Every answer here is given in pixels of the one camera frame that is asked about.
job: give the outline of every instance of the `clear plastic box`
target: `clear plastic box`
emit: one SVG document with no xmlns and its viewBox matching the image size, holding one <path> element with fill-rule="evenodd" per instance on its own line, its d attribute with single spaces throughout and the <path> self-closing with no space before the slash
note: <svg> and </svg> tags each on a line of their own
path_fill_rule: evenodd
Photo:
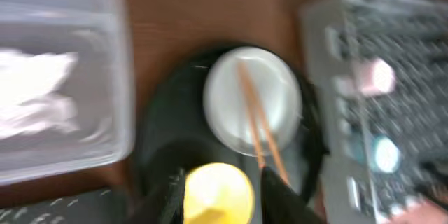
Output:
<svg viewBox="0 0 448 224">
<path fill-rule="evenodd" d="M 123 0 L 0 0 L 0 48 L 78 53 L 58 93 L 75 101 L 80 128 L 0 139 L 0 185 L 106 165 L 130 153 L 134 84 L 125 20 Z"/>
</svg>

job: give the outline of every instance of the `wooden table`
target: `wooden table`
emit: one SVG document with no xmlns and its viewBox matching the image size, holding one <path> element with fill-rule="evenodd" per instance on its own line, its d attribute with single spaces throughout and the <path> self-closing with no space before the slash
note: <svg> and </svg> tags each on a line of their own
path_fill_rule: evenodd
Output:
<svg viewBox="0 0 448 224">
<path fill-rule="evenodd" d="M 310 0 L 127 0 L 135 56 L 137 115 L 188 52 L 219 40 L 257 43 L 303 67 L 297 10 Z M 128 186 L 127 163 L 0 188 L 0 207 Z"/>
</svg>

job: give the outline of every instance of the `chopsticks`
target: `chopsticks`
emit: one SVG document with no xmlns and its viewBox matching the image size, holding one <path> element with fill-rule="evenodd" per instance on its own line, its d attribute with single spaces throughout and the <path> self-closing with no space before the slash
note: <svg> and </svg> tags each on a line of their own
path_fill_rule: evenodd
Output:
<svg viewBox="0 0 448 224">
<path fill-rule="evenodd" d="M 280 177 L 286 184 L 289 185 L 288 173 L 285 170 L 285 166 L 283 164 L 283 160 L 281 159 L 279 149 L 277 148 L 276 141 L 271 133 L 265 111 L 263 110 L 257 91 L 252 84 L 252 80 L 249 76 L 246 63 L 243 60 L 238 61 L 238 74 L 242 84 L 244 98 L 246 100 L 246 110 L 248 113 L 253 145 L 255 146 L 255 152 L 257 154 L 258 167 L 260 168 L 260 170 L 263 169 L 263 167 L 266 165 L 266 162 L 263 156 L 260 136 L 258 135 L 256 127 L 257 116 L 259 116 L 263 131 L 267 139 L 267 144 L 272 152 L 272 156 L 274 157 L 275 166 L 280 173 Z"/>
</svg>

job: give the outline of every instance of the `yellow bowl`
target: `yellow bowl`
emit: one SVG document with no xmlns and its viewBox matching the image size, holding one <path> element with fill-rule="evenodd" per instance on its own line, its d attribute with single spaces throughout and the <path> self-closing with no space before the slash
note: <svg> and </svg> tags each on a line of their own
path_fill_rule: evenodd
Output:
<svg viewBox="0 0 448 224">
<path fill-rule="evenodd" d="M 252 184 L 233 165 L 206 164 L 186 178 L 185 224 L 247 224 L 252 219 L 253 208 Z"/>
</svg>

